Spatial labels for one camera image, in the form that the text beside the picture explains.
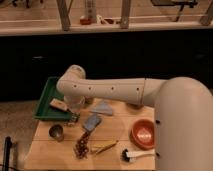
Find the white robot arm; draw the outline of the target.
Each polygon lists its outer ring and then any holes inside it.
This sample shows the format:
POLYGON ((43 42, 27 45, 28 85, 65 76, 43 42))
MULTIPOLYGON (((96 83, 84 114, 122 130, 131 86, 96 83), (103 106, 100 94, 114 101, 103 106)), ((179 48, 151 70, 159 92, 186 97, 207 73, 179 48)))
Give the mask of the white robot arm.
POLYGON ((152 107, 156 171, 213 171, 213 94, 200 81, 91 80, 81 66, 72 65, 59 78, 57 89, 71 108, 84 97, 152 107))

